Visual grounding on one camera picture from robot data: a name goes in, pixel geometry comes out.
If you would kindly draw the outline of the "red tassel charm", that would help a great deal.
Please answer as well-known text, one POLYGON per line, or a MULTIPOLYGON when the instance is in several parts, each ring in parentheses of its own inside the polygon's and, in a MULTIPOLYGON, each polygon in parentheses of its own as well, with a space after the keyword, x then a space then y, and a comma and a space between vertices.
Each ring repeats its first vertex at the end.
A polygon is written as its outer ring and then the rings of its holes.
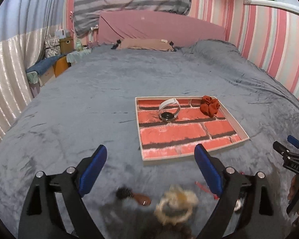
MULTIPOLYGON (((211 192, 209 186, 205 186, 203 185, 202 183, 196 181, 195 184, 204 192, 208 193, 208 194, 211 194, 214 198, 214 200, 218 200, 220 199, 220 196, 218 196, 218 194, 215 194, 213 192, 211 192)), ((239 197, 238 197, 238 201, 240 201, 244 196, 242 194, 239 194, 239 197)))

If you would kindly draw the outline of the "cream satin scrunchie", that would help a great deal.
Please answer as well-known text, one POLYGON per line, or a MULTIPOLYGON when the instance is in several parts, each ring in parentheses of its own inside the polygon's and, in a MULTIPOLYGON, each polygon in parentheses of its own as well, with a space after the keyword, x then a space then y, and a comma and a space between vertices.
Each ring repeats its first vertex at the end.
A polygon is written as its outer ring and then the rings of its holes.
POLYGON ((162 225, 185 223, 198 203, 199 199, 193 191, 171 185, 156 205, 154 215, 162 225))

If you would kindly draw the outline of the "rust red scrunchie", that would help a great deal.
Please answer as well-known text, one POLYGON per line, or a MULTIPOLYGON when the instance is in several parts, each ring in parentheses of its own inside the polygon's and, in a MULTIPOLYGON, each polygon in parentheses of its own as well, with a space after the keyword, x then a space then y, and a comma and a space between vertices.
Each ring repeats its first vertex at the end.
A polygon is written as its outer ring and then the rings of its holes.
POLYGON ((210 118, 213 118, 220 108, 220 103, 218 99, 212 98, 210 96, 203 96, 200 103, 200 111, 210 118))

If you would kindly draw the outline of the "white tray with brick liner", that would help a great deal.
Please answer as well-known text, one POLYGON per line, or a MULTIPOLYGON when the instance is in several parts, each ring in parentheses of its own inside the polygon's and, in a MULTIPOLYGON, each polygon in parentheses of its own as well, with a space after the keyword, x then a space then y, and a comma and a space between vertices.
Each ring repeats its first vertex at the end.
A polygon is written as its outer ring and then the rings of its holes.
POLYGON ((136 97, 136 121, 143 162, 190 157, 197 144, 208 152, 234 147, 249 136, 228 109, 220 103, 210 118, 200 111, 201 96, 136 97), (173 122, 159 119, 159 105, 176 98, 181 111, 173 122))

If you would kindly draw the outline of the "brown hair clip with black pompom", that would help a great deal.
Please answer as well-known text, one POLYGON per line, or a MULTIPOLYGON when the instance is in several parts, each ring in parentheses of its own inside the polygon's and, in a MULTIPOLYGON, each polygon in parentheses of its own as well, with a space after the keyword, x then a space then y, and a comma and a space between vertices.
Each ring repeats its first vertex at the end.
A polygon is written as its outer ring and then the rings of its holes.
POLYGON ((141 193, 135 193, 131 188, 128 187, 118 188, 115 195, 119 200, 124 200, 127 198, 133 199, 141 206, 149 206, 152 202, 147 195, 141 193))

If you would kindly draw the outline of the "cream satin curtain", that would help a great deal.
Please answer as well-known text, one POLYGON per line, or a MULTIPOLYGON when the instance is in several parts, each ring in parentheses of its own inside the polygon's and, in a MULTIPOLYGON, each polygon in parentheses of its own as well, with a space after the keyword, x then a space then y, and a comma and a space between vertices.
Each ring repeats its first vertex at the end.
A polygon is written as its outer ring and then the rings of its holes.
POLYGON ((43 55, 45 39, 61 24, 43 27, 0 42, 0 143, 31 102, 26 70, 43 55))

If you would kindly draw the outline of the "orange wooden stool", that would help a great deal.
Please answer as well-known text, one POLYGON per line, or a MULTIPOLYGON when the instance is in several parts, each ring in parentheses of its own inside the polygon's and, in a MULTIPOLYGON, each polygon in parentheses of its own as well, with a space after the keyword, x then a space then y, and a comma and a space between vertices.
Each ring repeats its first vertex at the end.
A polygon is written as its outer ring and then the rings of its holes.
POLYGON ((56 63, 53 65, 54 75, 55 77, 60 76, 63 72, 65 72, 71 66, 70 63, 67 62, 66 56, 59 58, 56 63))

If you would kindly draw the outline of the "pink bed headboard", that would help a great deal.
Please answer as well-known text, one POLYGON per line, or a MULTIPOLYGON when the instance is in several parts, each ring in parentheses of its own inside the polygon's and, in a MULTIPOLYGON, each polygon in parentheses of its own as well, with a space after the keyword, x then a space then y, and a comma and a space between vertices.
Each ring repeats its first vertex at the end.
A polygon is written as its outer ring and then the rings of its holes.
POLYGON ((188 47, 199 40, 226 40, 224 27, 196 18, 147 10, 106 11, 100 14, 98 43, 119 39, 164 39, 188 47))

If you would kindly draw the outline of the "mint green cloth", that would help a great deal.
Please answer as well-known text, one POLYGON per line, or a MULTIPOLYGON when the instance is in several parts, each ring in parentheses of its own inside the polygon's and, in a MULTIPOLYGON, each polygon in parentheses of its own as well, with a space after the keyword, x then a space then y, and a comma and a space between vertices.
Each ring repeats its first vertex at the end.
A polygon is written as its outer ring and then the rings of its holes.
POLYGON ((73 51, 66 55, 66 61, 75 64, 83 60, 87 55, 91 54, 91 49, 83 49, 82 51, 73 51))

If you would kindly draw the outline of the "beige pillow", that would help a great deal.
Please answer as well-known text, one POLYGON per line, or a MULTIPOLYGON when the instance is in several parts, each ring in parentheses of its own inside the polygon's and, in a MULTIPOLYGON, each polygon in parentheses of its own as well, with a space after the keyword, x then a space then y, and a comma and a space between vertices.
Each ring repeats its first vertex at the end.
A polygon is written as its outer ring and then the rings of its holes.
POLYGON ((153 51, 175 51, 174 43, 165 39, 139 39, 125 38, 119 39, 111 47, 112 50, 135 49, 153 51))

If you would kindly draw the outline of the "black white patterned bag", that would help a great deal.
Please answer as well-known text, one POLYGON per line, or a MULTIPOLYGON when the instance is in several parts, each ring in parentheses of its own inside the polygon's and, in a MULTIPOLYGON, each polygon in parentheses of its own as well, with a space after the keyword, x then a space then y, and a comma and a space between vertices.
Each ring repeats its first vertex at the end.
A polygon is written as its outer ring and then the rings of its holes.
POLYGON ((51 35, 49 35, 45 39, 44 52, 46 58, 61 55, 60 39, 58 36, 52 37, 51 35))

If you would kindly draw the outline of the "brown cardboard storage box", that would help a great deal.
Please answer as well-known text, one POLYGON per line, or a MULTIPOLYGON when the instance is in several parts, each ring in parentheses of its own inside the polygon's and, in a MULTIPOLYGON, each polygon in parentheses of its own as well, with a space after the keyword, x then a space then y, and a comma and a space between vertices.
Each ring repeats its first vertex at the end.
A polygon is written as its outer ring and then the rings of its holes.
POLYGON ((74 50, 73 38, 66 37, 60 39, 60 52, 62 55, 71 53, 74 50))

